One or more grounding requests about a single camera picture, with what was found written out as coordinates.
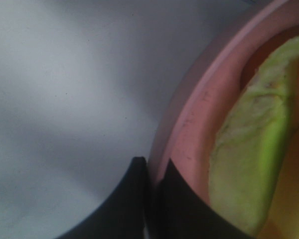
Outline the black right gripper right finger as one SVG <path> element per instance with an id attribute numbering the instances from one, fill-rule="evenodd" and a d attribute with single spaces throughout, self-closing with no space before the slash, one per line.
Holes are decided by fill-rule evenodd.
<path id="1" fill-rule="evenodd" d="M 247 239 L 207 206 L 172 161 L 156 188 L 147 182 L 145 217 L 151 239 Z"/>

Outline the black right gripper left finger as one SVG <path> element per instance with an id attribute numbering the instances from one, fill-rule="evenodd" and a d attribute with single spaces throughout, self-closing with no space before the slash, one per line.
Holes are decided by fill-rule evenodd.
<path id="1" fill-rule="evenodd" d="M 110 196 L 60 239 L 143 239 L 148 174 L 144 157 L 134 157 Z"/>

